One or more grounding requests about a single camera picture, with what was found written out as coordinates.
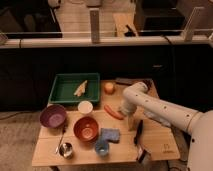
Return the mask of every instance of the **green plastic tray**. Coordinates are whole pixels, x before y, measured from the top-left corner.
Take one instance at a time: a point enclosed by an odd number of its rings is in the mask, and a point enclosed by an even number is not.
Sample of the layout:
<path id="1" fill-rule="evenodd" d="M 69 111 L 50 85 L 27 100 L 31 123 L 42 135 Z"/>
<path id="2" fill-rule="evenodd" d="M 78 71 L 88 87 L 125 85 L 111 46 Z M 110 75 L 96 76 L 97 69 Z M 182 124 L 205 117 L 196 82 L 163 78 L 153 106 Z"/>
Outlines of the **green plastic tray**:
<path id="1" fill-rule="evenodd" d="M 74 95 L 78 86 L 87 80 L 86 91 L 80 97 Z M 82 100 L 93 104 L 100 101 L 100 75 L 98 73 L 57 74 L 49 96 L 49 103 L 76 105 Z"/>

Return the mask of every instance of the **egg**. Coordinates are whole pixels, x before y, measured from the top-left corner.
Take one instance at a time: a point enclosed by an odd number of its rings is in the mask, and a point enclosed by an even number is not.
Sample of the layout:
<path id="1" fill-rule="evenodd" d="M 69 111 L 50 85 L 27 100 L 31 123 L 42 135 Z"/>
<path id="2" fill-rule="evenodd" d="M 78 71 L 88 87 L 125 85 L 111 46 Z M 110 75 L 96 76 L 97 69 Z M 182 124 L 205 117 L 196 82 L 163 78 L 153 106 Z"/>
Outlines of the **egg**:
<path id="1" fill-rule="evenodd" d="M 115 91 L 115 86 L 112 82 L 107 82 L 104 85 L 104 91 L 106 94 L 113 94 Z"/>

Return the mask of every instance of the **metal cup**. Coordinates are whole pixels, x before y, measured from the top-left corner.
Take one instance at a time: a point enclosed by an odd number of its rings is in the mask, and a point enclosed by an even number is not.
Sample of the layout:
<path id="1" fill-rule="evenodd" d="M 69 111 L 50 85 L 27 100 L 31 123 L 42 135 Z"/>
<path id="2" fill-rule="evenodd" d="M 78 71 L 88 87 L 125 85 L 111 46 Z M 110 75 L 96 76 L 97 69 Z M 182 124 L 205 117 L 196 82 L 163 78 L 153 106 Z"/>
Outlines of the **metal cup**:
<path id="1" fill-rule="evenodd" d="M 73 155 L 72 144 L 70 143 L 61 144 L 59 148 L 59 154 L 63 156 L 64 158 L 67 158 L 67 159 L 71 158 Z"/>

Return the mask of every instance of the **purple bowl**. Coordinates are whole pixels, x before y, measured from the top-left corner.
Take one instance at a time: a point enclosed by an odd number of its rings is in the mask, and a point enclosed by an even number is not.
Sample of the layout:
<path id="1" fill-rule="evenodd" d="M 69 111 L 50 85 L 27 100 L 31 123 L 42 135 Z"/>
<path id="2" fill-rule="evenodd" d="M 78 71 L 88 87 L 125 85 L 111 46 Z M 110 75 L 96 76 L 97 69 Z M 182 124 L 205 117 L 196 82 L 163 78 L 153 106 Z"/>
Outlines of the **purple bowl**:
<path id="1" fill-rule="evenodd" d="M 64 106 L 54 104 L 46 107 L 40 116 L 41 125 L 49 128 L 56 128 L 64 123 L 66 119 L 66 109 Z"/>

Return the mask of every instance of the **blue sponge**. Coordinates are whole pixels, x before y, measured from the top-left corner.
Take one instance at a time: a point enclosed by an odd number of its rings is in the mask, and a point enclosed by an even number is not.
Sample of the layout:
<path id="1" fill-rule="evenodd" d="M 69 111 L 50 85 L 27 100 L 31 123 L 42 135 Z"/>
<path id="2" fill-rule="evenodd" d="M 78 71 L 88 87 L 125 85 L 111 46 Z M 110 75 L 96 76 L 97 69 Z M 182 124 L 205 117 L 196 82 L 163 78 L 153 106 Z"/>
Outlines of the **blue sponge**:
<path id="1" fill-rule="evenodd" d="M 120 140 L 120 131 L 119 129 L 112 128 L 101 128 L 101 139 L 107 140 L 113 143 L 118 143 Z"/>

